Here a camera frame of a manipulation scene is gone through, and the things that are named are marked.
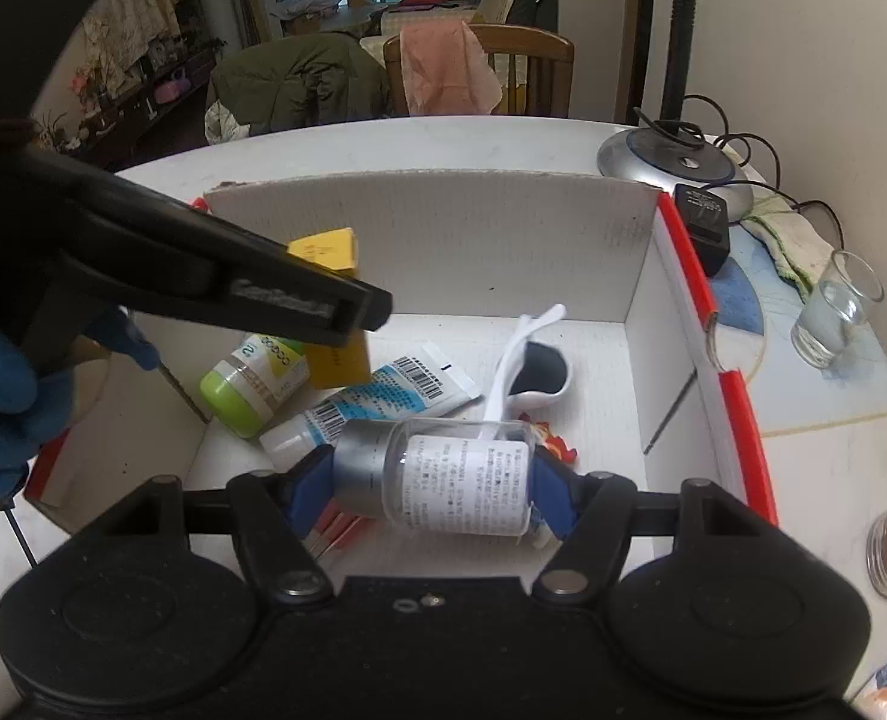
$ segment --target green bottle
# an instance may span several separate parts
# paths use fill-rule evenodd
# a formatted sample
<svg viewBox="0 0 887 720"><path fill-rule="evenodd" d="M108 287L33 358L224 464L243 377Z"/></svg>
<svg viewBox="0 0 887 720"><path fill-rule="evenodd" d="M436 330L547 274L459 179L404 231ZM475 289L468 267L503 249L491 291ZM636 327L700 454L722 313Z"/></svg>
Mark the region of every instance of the green bottle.
<svg viewBox="0 0 887 720"><path fill-rule="evenodd" d="M253 335L200 380L200 392L224 425L249 439L309 376L301 343Z"/></svg>

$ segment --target silver jar lid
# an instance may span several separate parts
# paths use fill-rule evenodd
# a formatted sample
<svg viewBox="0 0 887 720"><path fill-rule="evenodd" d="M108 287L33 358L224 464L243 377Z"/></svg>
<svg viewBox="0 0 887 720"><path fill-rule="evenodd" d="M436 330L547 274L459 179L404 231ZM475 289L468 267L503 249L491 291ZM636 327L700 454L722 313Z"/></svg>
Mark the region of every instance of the silver jar lid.
<svg viewBox="0 0 887 720"><path fill-rule="evenodd" d="M344 425L333 450L334 498L342 512L386 517L384 461L398 424L389 419L351 419Z"/></svg>

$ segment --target pink cloth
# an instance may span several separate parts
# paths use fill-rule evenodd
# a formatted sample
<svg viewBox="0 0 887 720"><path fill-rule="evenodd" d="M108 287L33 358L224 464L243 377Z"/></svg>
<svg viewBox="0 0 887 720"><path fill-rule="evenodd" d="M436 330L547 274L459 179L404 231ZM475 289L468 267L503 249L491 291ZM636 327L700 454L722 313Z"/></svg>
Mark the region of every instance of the pink cloth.
<svg viewBox="0 0 887 720"><path fill-rule="evenodd" d="M503 97L480 41L461 20L404 26L400 66L411 116L489 114Z"/></svg>

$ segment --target water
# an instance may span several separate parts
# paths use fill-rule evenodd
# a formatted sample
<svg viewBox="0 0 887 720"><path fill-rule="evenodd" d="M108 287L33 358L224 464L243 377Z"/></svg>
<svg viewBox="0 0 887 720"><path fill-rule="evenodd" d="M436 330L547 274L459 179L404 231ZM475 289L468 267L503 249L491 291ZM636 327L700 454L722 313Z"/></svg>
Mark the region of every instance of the water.
<svg viewBox="0 0 887 720"><path fill-rule="evenodd" d="M864 319L860 298L848 287L821 282L790 331L790 339L810 365L828 367L850 343L853 329Z"/></svg>

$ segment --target blue gloved finger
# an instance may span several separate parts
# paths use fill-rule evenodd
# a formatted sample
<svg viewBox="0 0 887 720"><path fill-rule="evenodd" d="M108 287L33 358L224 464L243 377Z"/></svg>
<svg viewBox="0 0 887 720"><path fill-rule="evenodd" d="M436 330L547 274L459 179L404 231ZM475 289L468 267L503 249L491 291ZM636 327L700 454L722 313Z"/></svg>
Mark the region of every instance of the blue gloved finger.
<svg viewBox="0 0 887 720"><path fill-rule="evenodd" d="M0 499L13 498L20 490L27 469L23 467L18 471L0 471Z"/></svg>
<svg viewBox="0 0 887 720"><path fill-rule="evenodd" d="M21 434L12 418L0 418L0 471L20 471L40 449Z"/></svg>
<svg viewBox="0 0 887 720"><path fill-rule="evenodd" d="M74 373L61 370L37 382L37 400L15 418L20 433L30 442L43 445L66 429L74 405Z"/></svg>
<svg viewBox="0 0 887 720"><path fill-rule="evenodd" d="M0 332L0 413L27 410L37 399L37 375L10 339Z"/></svg>
<svg viewBox="0 0 887 720"><path fill-rule="evenodd" d="M111 352L132 357L143 370L154 370L160 365L157 346L147 341L140 328L119 308L104 311L87 325L83 334Z"/></svg>

